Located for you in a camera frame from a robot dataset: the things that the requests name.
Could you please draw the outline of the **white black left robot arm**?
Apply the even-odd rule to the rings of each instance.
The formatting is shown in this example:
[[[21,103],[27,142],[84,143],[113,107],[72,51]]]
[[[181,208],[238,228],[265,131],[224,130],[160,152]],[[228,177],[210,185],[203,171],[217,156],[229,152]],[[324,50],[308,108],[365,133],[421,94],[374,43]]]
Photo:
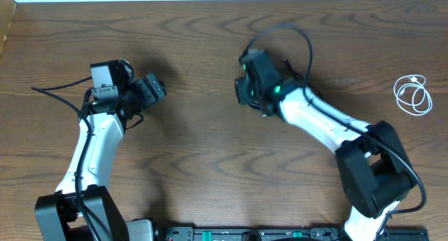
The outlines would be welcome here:
[[[91,64],[91,88],[81,108],[63,102],[78,116],[80,134],[69,169],[55,192],[36,201],[35,216],[44,240],[154,240],[149,219],[126,221],[109,184],[118,146],[134,116],[167,94],[153,73],[136,79],[124,59]]]

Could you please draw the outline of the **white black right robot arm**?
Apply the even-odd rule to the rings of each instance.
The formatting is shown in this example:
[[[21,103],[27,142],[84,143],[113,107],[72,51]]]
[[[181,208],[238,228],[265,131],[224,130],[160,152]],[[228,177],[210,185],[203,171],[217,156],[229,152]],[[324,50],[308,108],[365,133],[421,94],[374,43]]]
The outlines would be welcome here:
[[[265,50],[239,57],[245,75],[235,81],[238,102],[266,116],[279,116],[335,154],[351,213],[343,231],[348,240],[378,240],[398,204],[417,186],[394,128],[352,118],[324,102],[295,78],[284,78]]]

